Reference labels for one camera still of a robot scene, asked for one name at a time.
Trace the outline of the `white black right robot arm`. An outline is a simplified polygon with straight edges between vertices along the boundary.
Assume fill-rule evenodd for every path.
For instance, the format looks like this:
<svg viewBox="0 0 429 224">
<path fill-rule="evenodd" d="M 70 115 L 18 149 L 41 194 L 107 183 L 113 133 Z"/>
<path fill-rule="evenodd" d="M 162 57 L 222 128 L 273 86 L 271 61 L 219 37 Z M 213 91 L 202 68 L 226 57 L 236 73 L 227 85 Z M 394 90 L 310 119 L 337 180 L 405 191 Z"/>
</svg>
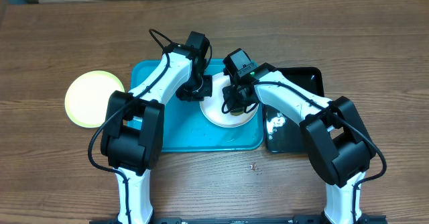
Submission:
<svg viewBox="0 0 429 224">
<path fill-rule="evenodd" d="M 262 103 L 277 109 L 300 128 L 309 161 L 326 183 L 323 219 L 359 223 L 359 198 L 371 159 L 379 153 L 354 103 L 313 94 L 287 79 L 276 67 L 258 65 L 242 49 L 223 60 L 231 85 L 223 90 L 223 113 Z"/>
</svg>

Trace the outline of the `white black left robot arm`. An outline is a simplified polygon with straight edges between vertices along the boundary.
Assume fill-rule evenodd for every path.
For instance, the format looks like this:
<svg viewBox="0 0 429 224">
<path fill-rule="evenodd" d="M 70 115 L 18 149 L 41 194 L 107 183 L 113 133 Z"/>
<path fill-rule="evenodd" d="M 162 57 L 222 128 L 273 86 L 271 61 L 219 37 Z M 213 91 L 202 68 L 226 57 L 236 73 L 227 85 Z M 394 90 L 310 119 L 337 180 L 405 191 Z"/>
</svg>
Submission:
<svg viewBox="0 0 429 224">
<path fill-rule="evenodd" d="M 204 34 L 190 32 L 185 44 L 169 41 L 161 49 L 159 64 L 145 80 L 127 93 L 111 94 L 97 131 L 107 171 L 118 181 L 120 211 L 114 223 L 151 221 L 150 172 L 162 150 L 169 100 L 203 101 L 212 95 L 212 77 L 204 73 L 211 45 Z"/>
</svg>

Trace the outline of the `white plate with red squiggle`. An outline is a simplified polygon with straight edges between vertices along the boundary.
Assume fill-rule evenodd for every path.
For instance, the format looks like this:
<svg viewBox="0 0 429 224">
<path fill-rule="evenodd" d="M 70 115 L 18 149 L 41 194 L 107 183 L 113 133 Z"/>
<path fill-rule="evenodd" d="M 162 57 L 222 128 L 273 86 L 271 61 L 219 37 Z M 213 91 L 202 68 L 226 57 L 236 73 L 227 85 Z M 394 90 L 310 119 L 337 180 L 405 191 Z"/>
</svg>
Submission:
<svg viewBox="0 0 429 224">
<path fill-rule="evenodd" d="M 239 127 L 249 122 L 257 113 L 258 107 L 250 113 L 243 113 L 238 116 L 230 113 L 224 114 L 221 107 L 224 103 L 222 89 L 231 85 L 230 78 L 223 72 L 212 76 L 212 97 L 205 97 L 200 102 L 203 115 L 213 124 L 220 127 Z"/>
</svg>

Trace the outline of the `green yellow sponge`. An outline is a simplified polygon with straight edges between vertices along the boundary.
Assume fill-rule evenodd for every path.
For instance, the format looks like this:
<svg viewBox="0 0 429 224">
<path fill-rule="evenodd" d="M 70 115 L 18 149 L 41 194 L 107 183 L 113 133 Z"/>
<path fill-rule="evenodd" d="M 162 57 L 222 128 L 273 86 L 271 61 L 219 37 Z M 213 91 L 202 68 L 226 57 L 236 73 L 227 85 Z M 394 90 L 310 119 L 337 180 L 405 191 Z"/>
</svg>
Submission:
<svg viewBox="0 0 429 224">
<path fill-rule="evenodd" d="M 244 109 L 235 109 L 230 112 L 231 115 L 238 116 L 244 113 Z"/>
</svg>

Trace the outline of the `yellow plate with sauce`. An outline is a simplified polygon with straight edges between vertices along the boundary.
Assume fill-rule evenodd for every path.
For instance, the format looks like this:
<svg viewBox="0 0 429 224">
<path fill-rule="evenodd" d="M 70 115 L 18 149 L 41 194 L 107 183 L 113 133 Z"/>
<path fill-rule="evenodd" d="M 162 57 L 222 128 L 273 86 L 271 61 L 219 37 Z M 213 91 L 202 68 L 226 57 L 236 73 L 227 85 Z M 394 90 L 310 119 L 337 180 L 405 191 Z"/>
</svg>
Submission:
<svg viewBox="0 0 429 224">
<path fill-rule="evenodd" d="M 100 127 L 105 121 L 109 97 L 124 91 L 122 82 L 112 73 L 94 70 L 82 74 L 68 87 L 64 106 L 68 118 L 85 128 Z"/>
</svg>

